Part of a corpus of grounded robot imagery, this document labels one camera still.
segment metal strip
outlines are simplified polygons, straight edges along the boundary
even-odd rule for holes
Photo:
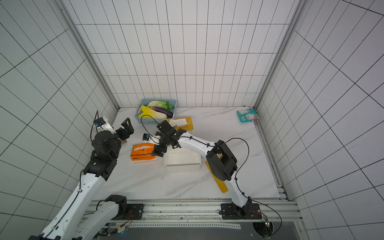
[[[279,171],[279,169],[277,168],[277,163],[276,163],[276,161],[275,161],[275,159],[274,159],[274,157],[273,157],[273,155],[272,155],[272,151],[271,151],[271,149],[270,149],[270,147],[269,147],[269,144],[268,144],[268,142],[267,142],[267,140],[266,140],[266,137],[265,137],[265,134],[264,134],[264,130],[263,130],[263,128],[261,127],[261,125],[260,125],[260,122],[259,121],[256,121],[255,122],[255,126],[256,126],[256,130],[257,130],[257,133],[259,134],[259,138],[260,138],[260,141],[262,142],[262,144],[263,144],[263,148],[264,148],[264,151],[265,151],[265,153],[266,153],[266,156],[267,156],[267,160],[268,160],[268,162],[269,162],[269,164],[270,164],[270,166],[271,166],[271,170],[273,171],[273,173],[275,174],[275,177],[276,177],[276,179],[277,179],[277,182],[278,182],[278,184],[282,184],[283,183],[283,178],[281,177],[281,174],[280,174],[280,171]]]
[[[92,57],[88,47],[86,46],[83,38],[81,37],[79,31],[77,30],[77,27],[76,27],[74,21],[72,20],[71,15],[69,15],[65,4],[62,2],[62,0],[54,0],[54,2],[56,3],[56,6],[60,10],[60,12],[63,14],[63,17],[64,17],[64,19],[65,19],[65,21],[69,27],[69,30],[71,31],[77,44],[80,46],[81,50],[83,51],[85,58],[89,61],[92,70],[96,73],[97,78],[99,79],[99,82],[101,83],[102,87],[104,88],[105,92],[107,93],[109,99],[113,103],[112,106],[115,108],[115,110],[118,111],[120,109],[120,107],[119,107],[115,97],[113,96],[112,91],[108,87],[103,75],[101,74],[101,71],[97,67],[97,64],[96,64],[95,60],[93,59],[93,57]]]
[[[302,222],[295,222],[295,227],[300,240],[309,240],[307,232]]]
[[[305,9],[305,6],[307,5],[307,2],[308,2],[308,0],[300,0],[299,4],[296,7],[295,13],[293,14],[293,17],[289,23],[289,28],[284,35],[283,41],[281,42],[281,45],[277,51],[277,55],[275,57],[275,60],[273,61],[272,67],[269,69],[269,72],[267,74],[267,78],[266,78],[265,82],[263,83],[261,94],[259,94],[259,96],[257,97],[256,104],[253,106],[253,108],[255,108],[255,109],[257,109],[259,104],[260,104],[260,100],[262,99],[262,97],[265,93],[265,89],[266,89],[268,83],[271,81],[272,76],[277,69],[278,62],[281,60],[281,57],[283,56],[283,52],[287,48],[288,42],[291,39],[293,32],[295,31],[297,23],[299,22],[299,19],[300,19],[301,15]]]
[[[240,224],[235,223],[212,223],[212,222],[199,222],[199,223],[175,223],[175,222],[161,222],[161,223],[150,223],[150,222],[137,222],[132,223],[131,227],[219,227],[219,228],[231,228],[241,229]]]
[[[287,200],[265,200],[257,201],[275,209],[281,216],[283,222],[302,221],[301,214],[296,202]],[[96,210],[97,200],[93,200],[86,213]],[[141,220],[133,223],[218,223],[218,222],[263,222],[263,220],[223,220],[218,213],[222,203],[231,203],[230,199],[222,200],[129,200],[129,204],[144,204]],[[268,216],[271,221],[280,221],[278,215],[270,208],[260,204],[261,212]],[[124,220],[111,220],[111,223],[123,224]]]

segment marble table surface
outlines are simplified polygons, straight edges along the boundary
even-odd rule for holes
[[[237,174],[242,191],[254,198],[279,197],[274,177],[264,153],[259,136],[252,122],[241,123],[236,110],[244,107],[207,107],[176,108],[175,116],[191,116],[194,130],[190,133],[204,140],[227,141],[232,137],[241,137],[250,146],[249,159]],[[142,143],[143,126],[134,118],[136,108],[121,108],[113,127],[121,127],[127,117],[131,119],[134,134],[127,139],[127,144]],[[151,134],[156,126],[145,124]],[[245,161],[247,146],[241,140],[227,143],[235,157],[238,167]],[[133,163],[130,150],[118,158],[108,181],[97,192],[94,199],[105,199],[111,194],[124,195],[127,199],[217,199],[230,198],[229,192],[222,193],[205,165],[198,171],[167,172],[164,159]]]

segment purple eggplant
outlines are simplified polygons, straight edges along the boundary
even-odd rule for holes
[[[168,118],[171,118],[173,116],[173,112],[165,109],[165,108],[161,108],[161,107],[149,107],[149,108],[152,108],[153,110],[155,110],[156,112],[159,112],[159,113],[165,113],[167,115]]]

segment yellow vegetable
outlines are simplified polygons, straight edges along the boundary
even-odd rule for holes
[[[143,113],[139,115],[139,118],[141,118],[142,116],[143,118],[150,118],[149,116],[153,118],[163,118],[163,119],[167,118],[167,115],[165,113],[156,112],[155,110],[149,107],[146,107],[144,105],[141,105],[141,110],[143,111]]]

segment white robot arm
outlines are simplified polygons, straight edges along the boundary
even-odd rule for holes
[[[127,198],[120,195],[111,195],[95,213],[78,225],[85,210],[89,206],[97,191],[108,180],[116,166],[122,141],[129,138],[134,130],[129,118],[121,125],[123,128],[114,130],[105,117],[94,121],[97,133],[92,141],[94,151],[86,168],[81,174],[80,182],[64,204],[53,221],[42,231],[39,236],[31,236],[29,240],[89,240],[111,219],[129,220],[131,217],[140,219],[141,214],[133,215],[127,205]],[[232,154],[226,143],[208,142],[191,135],[183,129],[175,130],[167,121],[157,125],[160,132],[156,133],[153,141],[150,135],[144,134],[143,140],[156,144],[155,156],[163,157],[168,146],[190,149],[207,158],[211,171],[215,177],[227,182],[227,188],[234,204],[234,214],[239,218],[245,216],[252,201],[245,197],[239,190],[235,178],[237,159]]]

